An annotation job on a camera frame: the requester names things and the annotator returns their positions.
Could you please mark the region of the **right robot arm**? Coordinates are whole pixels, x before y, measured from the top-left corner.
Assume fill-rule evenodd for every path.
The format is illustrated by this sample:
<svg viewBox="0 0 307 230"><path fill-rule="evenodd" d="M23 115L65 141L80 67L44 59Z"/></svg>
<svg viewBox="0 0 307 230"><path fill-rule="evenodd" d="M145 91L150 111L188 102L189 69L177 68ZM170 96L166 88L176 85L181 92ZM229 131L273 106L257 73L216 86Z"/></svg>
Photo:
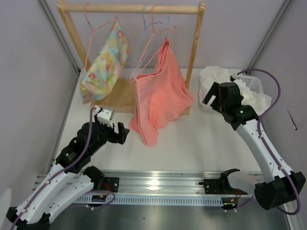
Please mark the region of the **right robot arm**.
<svg viewBox="0 0 307 230"><path fill-rule="evenodd" d="M228 194L239 189L253 195L265 210L279 208L294 200L300 209L299 193L306 178L302 172L294 172L279 155L264 132L253 107L241 103L243 96L238 85L234 82L214 82L202 103L208 104L212 96L215 99L210 103L211 108L219 112L225 122L245 141L264 179L260 183L239 169L227 170L221 173L220 190Z"/></svg>

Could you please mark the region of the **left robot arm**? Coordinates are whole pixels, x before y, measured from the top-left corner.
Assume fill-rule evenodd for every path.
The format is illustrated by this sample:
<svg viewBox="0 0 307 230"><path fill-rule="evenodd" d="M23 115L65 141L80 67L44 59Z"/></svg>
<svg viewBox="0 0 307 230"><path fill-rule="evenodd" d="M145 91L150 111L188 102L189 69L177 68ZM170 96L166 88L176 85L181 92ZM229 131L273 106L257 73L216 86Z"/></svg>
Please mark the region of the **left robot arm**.
<svg viewBox="0 0 307 230"><path fill-rule="evenodd" d="M105 175L96 167L87 167L78 181L64 189L91 157L107 142L124 144L130 130L119 122L118 132L98 120L84 123L77 135L62 149L43 182L19 206L6 214L12 229L47 230L52 221L78 197L107 188Z"/></svg>

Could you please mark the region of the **white pleated skirt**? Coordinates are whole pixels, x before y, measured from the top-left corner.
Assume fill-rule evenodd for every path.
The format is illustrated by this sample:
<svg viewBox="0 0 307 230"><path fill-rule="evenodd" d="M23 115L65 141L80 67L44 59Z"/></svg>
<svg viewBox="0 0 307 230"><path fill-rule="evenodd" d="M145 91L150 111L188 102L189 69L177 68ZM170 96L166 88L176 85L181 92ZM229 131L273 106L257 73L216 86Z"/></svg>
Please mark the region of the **white pleated skirt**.
<svg viewBox="0 0 307 230"><path fill-rule="evenodd" d="M208 66L200 72L199 101L204 111L213 112L213 109L210 107L213 99L207 105L202 103L212 84L214 82L230 82L230 76L238 72L240 72L238 69L225 69L218 66ZM264 93L252 92L248 87L239 86L239 89L244 97L242 104L252 106L257 115L261 115L271 105L272 98L270 96Z"/></svg>

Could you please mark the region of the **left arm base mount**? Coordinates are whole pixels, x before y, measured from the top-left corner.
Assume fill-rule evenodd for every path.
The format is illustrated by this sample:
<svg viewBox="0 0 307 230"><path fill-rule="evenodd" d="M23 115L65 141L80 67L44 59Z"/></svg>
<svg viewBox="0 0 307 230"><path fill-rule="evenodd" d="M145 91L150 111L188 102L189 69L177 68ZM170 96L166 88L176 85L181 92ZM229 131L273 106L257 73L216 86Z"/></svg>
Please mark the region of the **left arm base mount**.
<svg viewBox="0 0 307 230"><path fill-rule="evenodd" d="M113 193L117 193L119 188L119 178L118 177L102 177L94 182L94 191L107 190Z"/></svg>

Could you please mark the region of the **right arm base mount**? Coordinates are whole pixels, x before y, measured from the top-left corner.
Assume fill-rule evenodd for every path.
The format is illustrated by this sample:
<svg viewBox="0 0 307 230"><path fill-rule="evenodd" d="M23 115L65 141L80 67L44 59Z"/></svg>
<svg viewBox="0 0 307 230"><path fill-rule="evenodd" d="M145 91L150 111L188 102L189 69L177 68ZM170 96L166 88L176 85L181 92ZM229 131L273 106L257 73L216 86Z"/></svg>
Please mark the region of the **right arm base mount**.
<svg viewBox="0 0 307 230"><path fill-rule="evenodd" d="M207 195L247 195L243 190L237 190L230 186L228 181L228 176L231 173L239 172L237 168L230 169L220 173L218 179L204 179L202 182L199 182L199 185L202 185L204 188L205 194Z"/></svg>

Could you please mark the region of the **light blue wire hanger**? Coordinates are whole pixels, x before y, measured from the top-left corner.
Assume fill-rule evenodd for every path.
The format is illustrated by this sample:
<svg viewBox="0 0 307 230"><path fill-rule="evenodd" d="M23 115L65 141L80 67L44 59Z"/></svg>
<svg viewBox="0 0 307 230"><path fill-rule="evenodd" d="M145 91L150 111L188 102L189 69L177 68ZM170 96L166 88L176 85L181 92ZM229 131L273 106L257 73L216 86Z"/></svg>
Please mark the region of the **light blue wire hanger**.
<svg viewBox="0 0 307 230"><path fill-rule="evenodd" d="M141 38L139 39L139 42L138 42L138 45L137 45L137 49L136 49L136 52L135 52L135 55L134 55L134 58L133 58L132 66L131 66L131 68L129 69L127 75L126 75L126 82L133 82L133 81L136 79L135 72L140 68L140 65L142 65L142 63L146 60L147 56L150 54L151 50L153 49L153 47L154 47L155 44L157 43L158 39L161 37L161 34L158 35L158 37L154 40L154 43L153 43L153 45L151 46L151 48L149 49L149 51L147 52L147 54L144 55L144 53L145 53L146 50L147 50L148 45L149 45L150 42L151 42L151 39L152 39L154 33L161 33L162 31L164 31L164 30L167 29L167 26L168 26L168 24L169 24L169 20L170 20L170 19L169 19L169 16L165 17L162 21L156 21L156 22L155 22L155 21L154 21L154 17L153 17L153 13L152 13L152 22L151 22L150 24L146 25L146 20L145 20L145 17L144 17L144 13L145 13L145 8L146 8L147 6L148 6L148 4L145 4L144 7L143 7L143 9L142 9L143 33L142 33L142 35L141 35ZM162 29L162 30L156 31L156 30L154 29L154 25L155 25L155 24L161 24L161 25L165 24L165 27L164 27L164 29ZM135 61L136 61L136 58L137 58L137 55L138 55L138 52L139 52L139 49L140 49L140 45L141 45L141 43L142 43L142 41L143 41L143 39L144 39L144 36L145 36L145 34L146 34L146 31L147 31L149 28L152 29L151 37L150 37L150 39L149 39L149 41L148 41L148 43L147 43L147 45L146 45L146 47L145 47L145 49L144 49L144 51L143 51L142 56L140 57L140 60L139 60L139 62L138 62L137 67L134 67Z"/></svg>

